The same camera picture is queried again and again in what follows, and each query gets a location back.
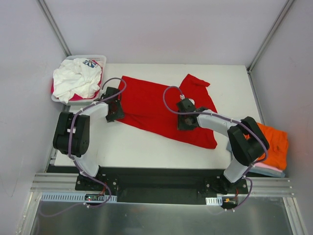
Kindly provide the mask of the red t-shirt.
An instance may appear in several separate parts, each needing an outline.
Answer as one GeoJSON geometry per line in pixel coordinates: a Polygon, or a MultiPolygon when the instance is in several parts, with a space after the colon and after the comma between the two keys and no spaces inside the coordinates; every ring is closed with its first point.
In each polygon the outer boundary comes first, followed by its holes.
{"type": "Polygon", "coordinates": [[[175,89],[128,76],[123,76],[122,79],[118,88],[125,89],[121,98],[125,116],[120,120],[121,123],[198,147],[217,147],[212,130],[178,130],[178,116],[175,114],[180,94],[194,100],[197,108],[205,107],[215,112],[217,109],[207,91],[210,85],[208,82],[188,74],[179,88],[175,89]]]}

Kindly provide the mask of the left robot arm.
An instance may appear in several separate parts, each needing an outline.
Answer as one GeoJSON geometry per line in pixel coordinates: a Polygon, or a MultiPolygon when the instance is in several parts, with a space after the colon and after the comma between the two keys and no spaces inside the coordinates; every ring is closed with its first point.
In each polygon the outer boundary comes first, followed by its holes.
{"type": "Polygon", "coordinates": [[[104,179],[97,174],[100,166],[91,153],[90,127],[98,120],[109,123],[124,118],[121,93],[107,87],[99,100],[80,109],[77,115],[69,111],[59,114],[53,147],[73,160],[80,174],[88,177],[86,183],[92,190],[99,190],[104,179]]]}

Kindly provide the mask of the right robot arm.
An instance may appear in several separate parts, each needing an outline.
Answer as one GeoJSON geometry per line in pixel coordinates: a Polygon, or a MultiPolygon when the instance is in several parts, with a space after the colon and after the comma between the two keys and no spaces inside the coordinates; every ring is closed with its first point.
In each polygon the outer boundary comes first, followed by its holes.
{"type": "Polygon", "coordinates": [[[231,193],[237,188],[237,181],[263,155],[268,155],[269,143],[258,123],[252,117],[241,120],[220,115],[205,107],[196,108],[191,99],[180,96],[179,129],[208,129],[228,137],[233,159],[223,172],[220,189],[231,193]]]}

